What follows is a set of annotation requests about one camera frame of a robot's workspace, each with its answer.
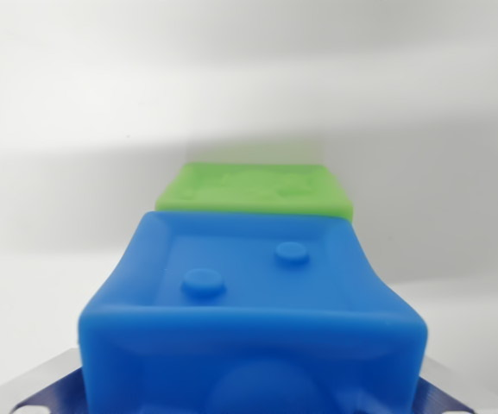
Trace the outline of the black-tipped silver gripper right finger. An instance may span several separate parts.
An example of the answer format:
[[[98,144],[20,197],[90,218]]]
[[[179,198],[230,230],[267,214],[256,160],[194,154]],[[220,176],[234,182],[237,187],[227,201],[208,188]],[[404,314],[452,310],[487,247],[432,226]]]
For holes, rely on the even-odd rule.
[[[498,413],[498,396],[431,358],[425,358],[415,413]]]

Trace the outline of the black-tipped silver gripper left finger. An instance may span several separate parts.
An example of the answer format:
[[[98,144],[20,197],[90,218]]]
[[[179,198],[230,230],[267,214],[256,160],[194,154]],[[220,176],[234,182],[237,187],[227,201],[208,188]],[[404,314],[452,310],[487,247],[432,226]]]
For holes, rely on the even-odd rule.
[[[81,367],[78,348],[70,348],[0,385],[0,413],[12,413],[26,398]]]

